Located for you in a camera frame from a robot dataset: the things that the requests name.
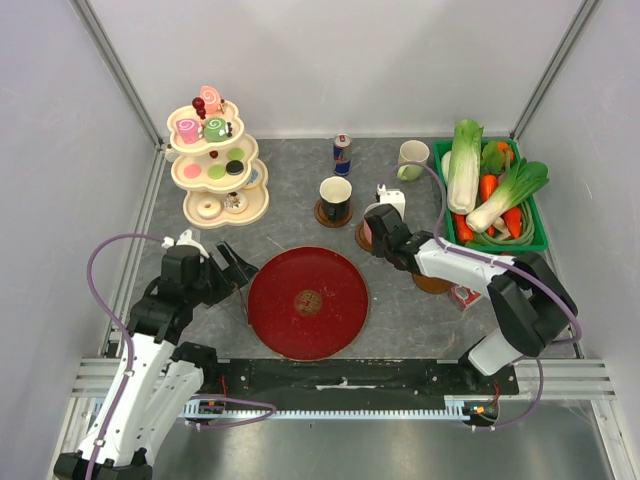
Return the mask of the white chocolate sprinkle donut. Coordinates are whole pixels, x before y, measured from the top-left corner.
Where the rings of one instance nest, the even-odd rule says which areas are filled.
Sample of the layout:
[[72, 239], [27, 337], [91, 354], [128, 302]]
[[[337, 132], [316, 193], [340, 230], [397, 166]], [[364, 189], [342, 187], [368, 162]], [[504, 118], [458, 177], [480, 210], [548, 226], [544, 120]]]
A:
[[248, 207], [248, 200], [242, 192], [230, 192], [225, 197], [225, 210], [231, 214], [240, 214]]

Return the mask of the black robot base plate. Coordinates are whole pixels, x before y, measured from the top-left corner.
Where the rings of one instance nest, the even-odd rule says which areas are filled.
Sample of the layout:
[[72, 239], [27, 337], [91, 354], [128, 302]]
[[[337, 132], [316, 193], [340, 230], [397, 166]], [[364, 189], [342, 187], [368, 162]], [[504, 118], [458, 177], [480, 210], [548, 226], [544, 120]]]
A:
[[213, 391], [257, 396], [278, 388], [321, 392], [366, 389], [418, 391], [434, 396], [516, 395], [512, 366], [483, 376], [468, 364], [433, 359], [334, 359], [302, 362], [283, 359], [220, 360], [205, 382]]

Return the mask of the green macaron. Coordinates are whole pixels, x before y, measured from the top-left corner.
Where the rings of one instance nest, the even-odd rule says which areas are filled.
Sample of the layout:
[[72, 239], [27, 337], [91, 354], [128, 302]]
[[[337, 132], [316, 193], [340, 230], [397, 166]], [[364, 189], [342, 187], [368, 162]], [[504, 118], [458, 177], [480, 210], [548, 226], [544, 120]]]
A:
[[230, 160], [241, 161], [245, 156], [245, 152], [242, 148], [236, 147], [227, 152], [227, 157]]
[[213, 165], [208, 169], [208, 176], [212, 180], [219, 180], [226, 175], [226, 167], [223, 165]]

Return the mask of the black mug white inside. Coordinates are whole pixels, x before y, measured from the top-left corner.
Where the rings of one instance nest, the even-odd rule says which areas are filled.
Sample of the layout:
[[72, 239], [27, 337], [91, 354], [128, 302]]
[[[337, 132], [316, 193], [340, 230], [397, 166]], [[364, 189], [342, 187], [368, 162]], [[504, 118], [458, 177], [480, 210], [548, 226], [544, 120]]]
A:
[[335, 223], [347, 218], [350, 206], [352, 186], [339, 176], [323, 180], [319, 187], [321, 208], [329, 222]]

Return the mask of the hot pink swirl roll cake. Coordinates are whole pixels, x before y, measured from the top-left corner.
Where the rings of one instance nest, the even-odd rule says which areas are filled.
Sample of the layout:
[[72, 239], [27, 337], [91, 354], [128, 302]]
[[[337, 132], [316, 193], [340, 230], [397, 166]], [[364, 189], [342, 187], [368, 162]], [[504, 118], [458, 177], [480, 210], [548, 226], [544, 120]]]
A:
[[181, 118], [175, 123], [177, 133], [184, 144], [191, 145], [202, 138], [202, 125], [193, 118]]

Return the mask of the pink mug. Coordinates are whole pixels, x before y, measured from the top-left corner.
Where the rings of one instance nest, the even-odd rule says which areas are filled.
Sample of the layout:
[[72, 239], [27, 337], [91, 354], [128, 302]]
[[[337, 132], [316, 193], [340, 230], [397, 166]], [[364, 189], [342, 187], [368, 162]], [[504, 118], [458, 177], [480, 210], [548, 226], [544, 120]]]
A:
[[371, 244], [372, 243], [372, 231], [371, 228], [369, 227], [369, 224], [366, 220], [366, 215], [373, 209], [375, 209], [376, 207], [379, 206], [378, 202], [372, 203], [370, 205], [368, 205], [366, 207], [366, 209], [364, 210], [364, 214], [363, 214], [363, 234], [364, 234], [364, 238], [365, 240]]

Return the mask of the salmon pink swirl roll cake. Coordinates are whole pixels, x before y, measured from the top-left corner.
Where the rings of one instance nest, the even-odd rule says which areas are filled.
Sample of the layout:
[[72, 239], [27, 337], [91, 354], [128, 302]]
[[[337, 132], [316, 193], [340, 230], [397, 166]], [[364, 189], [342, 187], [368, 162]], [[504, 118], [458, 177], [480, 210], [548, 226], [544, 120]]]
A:
[[225, 99], [212, 86], [202, 86], [199, 97], [204, 102], [204, 110], [207, 114], [224, 113]]

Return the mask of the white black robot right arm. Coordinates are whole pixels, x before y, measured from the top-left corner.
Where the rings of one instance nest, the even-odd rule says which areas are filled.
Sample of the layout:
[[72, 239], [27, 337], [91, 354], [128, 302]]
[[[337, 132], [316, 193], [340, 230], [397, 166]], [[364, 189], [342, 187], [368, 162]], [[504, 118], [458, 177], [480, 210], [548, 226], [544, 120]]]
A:
[[483, 392], [494, 374], [519, 358], [537, 357], [568, 325], [577, 307], [538, 254], [490, 255], [457, 246], [427, 231], [412, 233], [390, 204], [364, 216], [373, 255], [401, 271], [446, 280], [490, 299], [498, 328], [466, 353], [458, 381], [467, 392]]

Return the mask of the plain white donut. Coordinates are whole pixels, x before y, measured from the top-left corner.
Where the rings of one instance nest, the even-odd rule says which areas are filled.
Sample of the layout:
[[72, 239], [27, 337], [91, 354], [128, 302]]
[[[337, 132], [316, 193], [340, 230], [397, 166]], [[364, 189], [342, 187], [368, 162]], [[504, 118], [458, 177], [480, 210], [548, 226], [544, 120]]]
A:
[[203, 220], [216, 219], [223, 210], [221, 202], [215, 197], [201, 199], [196, 205], [196, 213]]

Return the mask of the pink macaron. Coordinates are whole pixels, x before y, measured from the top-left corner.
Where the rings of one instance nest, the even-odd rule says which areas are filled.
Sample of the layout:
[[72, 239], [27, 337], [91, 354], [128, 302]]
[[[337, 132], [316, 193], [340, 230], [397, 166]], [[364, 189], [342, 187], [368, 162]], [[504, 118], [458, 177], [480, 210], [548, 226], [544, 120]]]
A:
[[183, 173], [187, 179], [195, 179], [201, 174], [201, 167], [197, 164], [191, 164], [184, 168]]

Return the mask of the blue frosted donut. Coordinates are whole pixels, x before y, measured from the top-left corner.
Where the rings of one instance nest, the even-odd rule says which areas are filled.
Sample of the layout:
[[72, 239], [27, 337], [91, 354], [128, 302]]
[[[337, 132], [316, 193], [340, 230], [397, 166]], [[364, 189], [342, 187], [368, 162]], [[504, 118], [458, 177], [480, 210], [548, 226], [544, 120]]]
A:
[[259, 182], [259, 178], [260, 178], [259, 171], [257, 169], [253, 169], [251, 171], [251, 175], [250, 175], [248, 183], [246, 184], [246, 187], [247, 188], [253, 188]]

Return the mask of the green swirl roll cake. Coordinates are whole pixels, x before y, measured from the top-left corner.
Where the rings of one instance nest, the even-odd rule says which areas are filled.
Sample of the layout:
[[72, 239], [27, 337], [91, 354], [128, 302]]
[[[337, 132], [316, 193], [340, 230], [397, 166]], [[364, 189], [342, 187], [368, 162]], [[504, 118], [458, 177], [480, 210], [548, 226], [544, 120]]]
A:
[[222, 117], [211, 117], [203, 123], [203, 137], [208, 143], [221, 143], [233, 136], [233, 124]]

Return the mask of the light green mug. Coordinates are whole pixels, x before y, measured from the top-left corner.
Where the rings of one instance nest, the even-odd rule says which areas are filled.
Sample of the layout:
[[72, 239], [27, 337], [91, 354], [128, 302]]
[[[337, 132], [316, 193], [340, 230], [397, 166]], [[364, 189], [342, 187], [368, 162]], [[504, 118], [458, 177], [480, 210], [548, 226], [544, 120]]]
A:
[[419, 140], [404, 142], [399, 150], [397, 178], [406, 182], [417, 180], [423, 171], [421, 164], [425, 164], [429, 156], [430, 149], [425, 143]]

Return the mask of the black sandwich cookie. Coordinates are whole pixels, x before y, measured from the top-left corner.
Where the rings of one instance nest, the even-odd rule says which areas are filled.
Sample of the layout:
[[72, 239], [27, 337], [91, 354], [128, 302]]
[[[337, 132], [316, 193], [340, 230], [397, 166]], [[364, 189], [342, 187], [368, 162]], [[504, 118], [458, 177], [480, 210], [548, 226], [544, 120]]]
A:
[[226, 164], [225, 170], [228, 175], [236, 176], [242, 174], [245, 170], [245, 167], [242, 161], [231, 160]]

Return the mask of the silver metal serving tongs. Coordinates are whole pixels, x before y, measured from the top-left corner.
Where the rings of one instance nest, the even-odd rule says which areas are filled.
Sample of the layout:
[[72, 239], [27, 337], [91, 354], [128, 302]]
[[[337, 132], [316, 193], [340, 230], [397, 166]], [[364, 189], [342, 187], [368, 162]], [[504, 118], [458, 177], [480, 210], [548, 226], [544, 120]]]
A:
[[236, 282], [231, 284], [231, 294], [221, 303], [220, 308], [234, 321], [249, 325], [248, 294]]

